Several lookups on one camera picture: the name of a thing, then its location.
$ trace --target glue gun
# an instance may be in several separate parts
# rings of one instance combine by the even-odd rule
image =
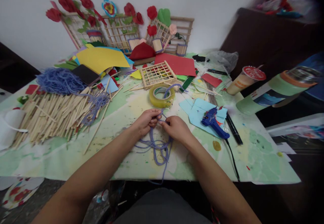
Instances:
[[[230,135],[226,133],[224,130],[221,129],[221,127],[218,125],[216,121],[216,114],[217,114],[217,108],[214,107],[206,112],[205,116],[202,118],[201,123],[205,126],[211,126],[219,137],[222,139],[228,139]]]

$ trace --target table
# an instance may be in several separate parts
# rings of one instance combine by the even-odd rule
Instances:
[[[205,63],[195,63],[198,70],[202,72],[198,74],[201,76],[207,70],[206,65]],[[195,79],[195,83],[202,83],[199,80],[199,76]],[[230,80],[224,75],[216,76],[223,80],[219,88]],[[17,150],[9,149],[0,152],[0,176],[46,177],[49,179],[67,180],[84,162],[119,135],[123,128],[130,126],[144,110],[152,108],[148,96],[149,91],[138,90],[134,93],[124,93],[125,90],[138,83],[138,80],[131,78],[124,82],[124,88],[109,104],[105,118],[85,155],[83,155],[83,151],[92,137],[99,120],[94,122],[89,133],[81,133],[77,138],[72,138],[68,143],[64,138],[52,138],[43,145],[31,147],[27,138]],[[19,106],[16,99],[24,95],[26,88],[27,86],[3,101],[0,104],[0,111]],[[181,117],[188,124],[193,135],[217,161],[229,178],[232,181],[237,181],[232,158],[226,143],[190,124],[188,115],[180,108],[179,103],[185,99],[204,99],[205,97],[204,93],[198,92],[192,85],[188,89],[188,94],[176,92],[172,107],[165,109],[164,114],[166,116],[178,115]],[[235,104],[243,99],[242,95],[238,93],[235,96],[231,96],[226,92],[222,92],[222,95],[222,97],[216,97],[217,103],[219,106],[227,105],[226,107],[229,109],[231,118],[244,142],[241,146],[237,145],[230,132],[231,136],[228,141],[236,160],[241,181],[254,181],[264,184],[300,182],[299,177],[287,160],[277,155],[276,144],[256,115],[247,116],[236,109]],[[154,137],[165,140],[168,136],[160,126],[157,126],[154,129]],[[214,149],[213,141],[220,143],[220,151]],[[140,151],[138,148],[133,148],[130,151],[115,172],[112,180],[162,178],[164,166],[157,166],[155,164],[153,150],[147,153],[137,153],[138,151]],[[180,143],[174,142],[164,179],[195,181],[196,178],[189,163],[188,155],[188,151]]]

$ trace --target cup lid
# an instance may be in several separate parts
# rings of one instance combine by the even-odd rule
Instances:
[[[244,66],[242,71],[244,74],[255,80],[265,80],[267,78],[263,71],[253,66]]]

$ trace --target blue paper flower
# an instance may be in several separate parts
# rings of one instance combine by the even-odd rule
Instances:
[[[116,16],[117,8],[114,2],[110,0],[104,0],[104,2],[102,3],[102,8],[104,9],[108,17],[113,18]]]

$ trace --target white wall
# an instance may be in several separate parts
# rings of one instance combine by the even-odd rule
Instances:
[[[102,0],[92,0],[96,10],[104,14]],[[188,52],[202,52],[219,48],[231,28],[238,8],[248,7],[253,0],[112,0],[118,12],[130,2],[137,12],[141,12],[145,24],[141,35],[145,35],[148,25],[146,9],[155,5],[169,8],[171,15],[194,17],[193,31]],[[45,16],[51,8],[50,0],[0,0],[0,42],[21,56],[37,69],[52,66],[66,58],[75,47],[60,23]]]

